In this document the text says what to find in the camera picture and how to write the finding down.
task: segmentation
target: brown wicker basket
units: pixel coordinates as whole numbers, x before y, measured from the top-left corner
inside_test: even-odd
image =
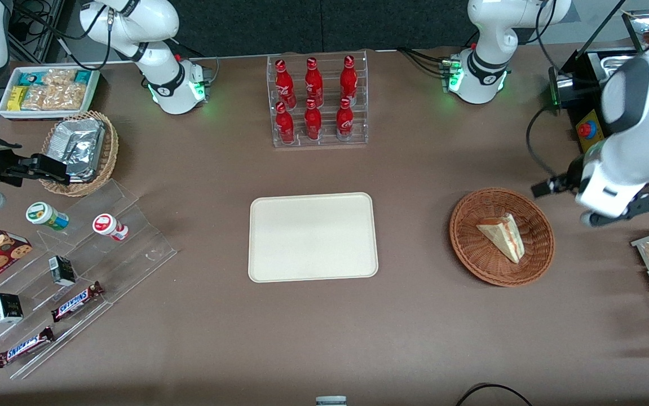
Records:
[[[515,264],[477,229],[484,218],[512,213],[525,255]],[[532,283],[548,270],[554,234],[548,219],[525,196],[506,188],[484,188],[459,201],[450,218],[450,241],[462,264],[478,278],[499,286]]]
[[[111,121],[108,120],[105,115],[96,111],[87,111],[86,113],[64,118],[64,120],[62,120],[61,122],[82,120],[84,118],[96,118],[98,120],[101,120],[106,125],[106,134],[104,134],[103,145],[101,146],[101,154],[99,155],[98,167],[96,169],[97,175],[94,180],[92,180],[92,182],[71,183],[68,186],[60,185],[55,182],[49,182],[48,180],[42,180],[41,183],[43,183],[43,187],[46,188],[46,190],[48,190],[49,192],[71,197],[86,196],[102,187],[104,183],[106,183],[106,180],[111,177],[111,173],[113,173],[113,167],[116,164],[116,154],[118,153],[118,135],[116,134],[116,129],[113,128],[113,125],[111,125]],[[51,131],[48,132],[48,136],[43,142],[43,148],[41,149],[41,152],[44,154],[48,149],[49,142],[51,142],[51,136],[54,134],[55,128],[56,126],[54,126],[54,128],[52,128]]]

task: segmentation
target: table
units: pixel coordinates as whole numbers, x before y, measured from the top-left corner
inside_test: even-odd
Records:
[[[564,60],[574,46],[551,48]],[[224,59],[210,103],[184,116],[152,103],[135,66],[103,70],[93,108],[121,137],[114,177],[180,253],[32,376],[0,375],[0,404],[434,405],[484,381],[533,404],[649,404],[649,280],[629,246],[649,215],[593,230],[572,196],[543,198],[557,251],[522,288],[477,280],[448,242],[466,193],[528,195],[546,177],[524,143],[549,97],[539,49],[518,50],[487,105],[443,94],[400,54],[368,55],[370,144],[348,149],[273,149],[263,57]],[[0,136],[36,152],[51,125],[2,120]],[[565,115],[543,115],[533,143],[556,169],[577,155]],[[0,228],[24,236],[31,202],[75,201],[38,182],[0,190]],[[249,280],[255,198],[340,192],[373,198],[374,277]],[[471,404],[516,400],[487,390]]]

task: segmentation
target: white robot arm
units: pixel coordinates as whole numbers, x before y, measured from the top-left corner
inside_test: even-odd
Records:
[[[108,10],[99,13],[102,7]],[[202,67],[177,61],[164,43],[179,29],[179,17],[167,0],[91,2],[82,6],[79,16],[83,28],[96,18],[89,37],[135,62],[149,81],[154,101],[165,112],[187,113],[206,100]]]
[[[513,28],[559,23],[571,0],[469,0],[467,14],[479,30],[476,48],[450,57],[449,91],[473,104],[487,103],[501,89],[507,63],[518,46]]]
[[[604,226],[649,211],[649,54],[624,64],[605,85],[602,113],[612,135],[570,164],[567,173],[533,186],[538,196],[577,190],[582,221]]]

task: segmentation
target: clear acrylic shelf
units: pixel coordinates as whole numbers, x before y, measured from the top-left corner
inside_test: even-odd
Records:
[[[10,378],[28,376],[176,254],[166,237],[149,224],[138,206],[134,205],[136,198],[126,195],[127,193],[125,188],[110,180],[105,187],[65,211],[71,220],[70,224],[74,225],[69,233],[39,233],[41,237],[48,239],[49,251],[42,250],[37,245],[31,253],[36,256],[31,257],[28,263],[18,270],[7,270],[6,274],[1,275],[8,275],[8,278],[0,283],[0,293],[19,296],[24,319],[16,324],[0,324],[0,352],[33,337],[46,326],[51,326],[56,336],[56,341],[44,345],[38,352],[23,355],[3,368],[2,373]],[[101,201],[111,206],[102,205]],[[129,227],[129,236],[124,241],[117,242],[110,237],[93,233],[91,221],[100,213],[115,215]],[[90,232],[85,231],[83,226],[76,227],[77,224],[86,224]],[[64,255],[71,261],[77,275],[74,285],[56,285],[51,279],[48,258],[57,254]],[[95,281],[100,283],[105,292],[86,303],[73,316],[54,323],[51,311]]]
[[[349,141],[337,139],[337,111],[339,110],[340,85],[339,75],[344,69],[345,56],[355,58],[357,71],[357,103],[352,106],[354,123],[352,124],[352,138]],[[304,85],[304,75],[307,73],[307,59],[317,58],[317,67],[324,80],[324,105],[319,108],[322,115],[322,134],[320,139],[313,141],[306,134],[304,126],[304,113],[306,113],[307,92]],[[294,81],[294,94],[297,96],[297,106],[289,111],[294,119],[294,144],[281,142],[277,132],[277,111],[275,105],[280,101],[277,93],[277,71],[275,61],[283,59],[286,62],[286,71]],[[267,58],[267,90],[270,96],[270,116],[272,118],[272,140],[275,147],[319,147],[338,146],[350,144],[366,144],[369,140],[368,112],[369,112],[369,87],[368,87],[367,53],[337,52],[327,54],[306,55],[278,55]]]

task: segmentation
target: red coca-cola bottle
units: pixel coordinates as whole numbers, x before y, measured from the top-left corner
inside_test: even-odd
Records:
[[[350,108],[350,100],[342,98],[337,111],[337,139],[339,141],[349,141],[352,139],[352,122],[355,115]]]
[[[339,77],[342,86],[342,98],[350,100],[350,106],[357,104],[357,71],[355,71],[355,57],[345,56],[345,69]]]
[[[313,98],[307,99],[307,112],[304,113],[304,123],[307,125],[307,136],[314,141],[319,139],[322,129],[322,115]]]
[[[324,81],[322,74],[317,69],[317,60],[314,58],[307,59],[307,74],[304,75],[304,83],[307,84],[307,97],[313,98],[317,107],[324,104]]]
[[[277,93],[286,108],[291,110],[297,106],[297,96],[294,95],[294,81],[286,71],[286,63],[279,59],[275,62],[277,69]]]
[[[286,111],[283,102],[277,102],[277,131],[280,133],[281,142],[292,144],[294,142],[294,120],[291,114]]]

